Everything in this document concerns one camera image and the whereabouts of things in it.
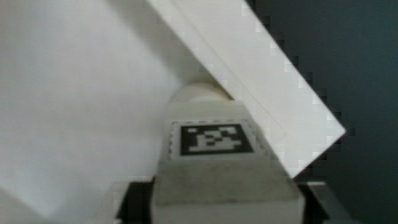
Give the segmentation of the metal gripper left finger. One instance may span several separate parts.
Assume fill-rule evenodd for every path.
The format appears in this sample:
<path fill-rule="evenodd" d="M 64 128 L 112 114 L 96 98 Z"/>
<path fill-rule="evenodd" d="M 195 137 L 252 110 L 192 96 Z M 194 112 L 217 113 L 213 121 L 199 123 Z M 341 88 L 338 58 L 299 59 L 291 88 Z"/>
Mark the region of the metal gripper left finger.
<path fill-rule="evenodd" d="M 107 224 L 153 224 L 151 221 L 153 182 L 115 183 L 110 188 Z"/>

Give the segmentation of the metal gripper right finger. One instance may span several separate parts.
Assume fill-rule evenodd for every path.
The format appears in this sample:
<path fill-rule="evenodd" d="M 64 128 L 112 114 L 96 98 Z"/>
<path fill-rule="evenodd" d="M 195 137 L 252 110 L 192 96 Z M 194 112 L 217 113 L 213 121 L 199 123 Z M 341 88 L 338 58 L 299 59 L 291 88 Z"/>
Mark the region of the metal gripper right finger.
<path fill-rule="evenodd" d="M 364 224 L 348 214 L 325 182 L 300 184 L 306 196 L 302 224 Z"/>

